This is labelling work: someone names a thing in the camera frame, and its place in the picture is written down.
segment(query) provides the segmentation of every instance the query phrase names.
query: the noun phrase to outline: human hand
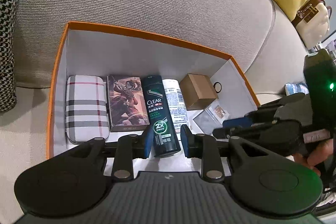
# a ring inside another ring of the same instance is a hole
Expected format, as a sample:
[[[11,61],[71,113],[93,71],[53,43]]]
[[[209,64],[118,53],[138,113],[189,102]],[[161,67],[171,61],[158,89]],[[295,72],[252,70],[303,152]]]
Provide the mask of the human hand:
[[[293,155],[294,161],[302,164],[303,166],[313,170],[319,176],[321,172],[315,167],[315,165],[325,161],[330,155],[334,152],[334,140],[329,139],[323,142],[320,142],[315,150],[310,153],[308,158],[303,157],[301,154],[296,153]]]

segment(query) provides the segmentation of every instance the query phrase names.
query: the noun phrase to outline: product label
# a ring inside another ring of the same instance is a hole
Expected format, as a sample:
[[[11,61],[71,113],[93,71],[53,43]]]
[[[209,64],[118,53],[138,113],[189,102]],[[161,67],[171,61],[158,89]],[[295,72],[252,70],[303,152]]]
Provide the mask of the product label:
[[[156,134],[164,134],[168,128],[165,121],[157,121],[154,123],[153,127]]]
[[[186,124],[189,126],[187,109],[185,108],[183,96],[181,90],[176,88],[166,88],[165,92],[175,132],[179,134],[181,125]]]
[[[162,95],[162,93],[159,91],[159,89],[151,89],[151,90],[147,90],[147,94],[148,94],[148,95],[154,95],[154,96],[163,98],[163,95]]]
[[[159,95],[157,95],[157,94],[160,94],[160,93],[157,92],[157,91],[155,91],[155,94],[156,94],[155,96],[159,97]],[[161,98],[147,100],[146,101],[146,105],[147,105],[147,110],[148,110],[149,117],[151,119],[159,118],[160,117],[160,112],[158,110],[163,110],[162,99]]]
[[[330,138],[330,132],[326,129],[312,131],[303,134],[303,141],[305,143],[313,143]]]

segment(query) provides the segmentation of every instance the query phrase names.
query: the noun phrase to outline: brown cardboard box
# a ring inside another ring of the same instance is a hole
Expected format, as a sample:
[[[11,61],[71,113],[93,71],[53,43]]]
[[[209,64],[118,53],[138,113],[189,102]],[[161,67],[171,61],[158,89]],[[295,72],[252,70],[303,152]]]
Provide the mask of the brown cardboard box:
[[[205,109],[218,95],[205,75],[187,74],[180,82],[181,92],[187,110]]]

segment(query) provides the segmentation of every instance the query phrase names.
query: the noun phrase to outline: sofa cushion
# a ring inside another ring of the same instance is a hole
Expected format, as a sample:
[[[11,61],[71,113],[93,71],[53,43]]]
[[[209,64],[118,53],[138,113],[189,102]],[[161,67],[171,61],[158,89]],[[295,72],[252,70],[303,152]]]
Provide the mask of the sofa cushion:
[[[232,54],[243,71],[272,21],[270,0],[21,0],[14,38],[20,86],[46,87],[64,25],[84,20],[142,29]]]
[[[279,6],[274,4],[274,24],[257,58],[245,75],[255,93],[285,93],[286,83],[304,81],[306,48]]]
[[[278,99],[280,99],[284,96],[285,95],[283,95],[283,94],[265,94],[265,93],[257,94],[257,98],[258,98],[259,103],[261,105],[267,104],[269,102],[273,102],[273,101],[278,100]]]

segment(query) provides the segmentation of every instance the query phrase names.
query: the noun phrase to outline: houndstooth fabric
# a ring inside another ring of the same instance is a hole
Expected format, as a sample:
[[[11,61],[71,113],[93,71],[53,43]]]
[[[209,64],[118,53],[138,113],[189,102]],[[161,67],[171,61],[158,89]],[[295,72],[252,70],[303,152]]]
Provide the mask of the houndstooth fabric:
[[[16,104],[13,33],[18,0],[0,0],[0,112]]]

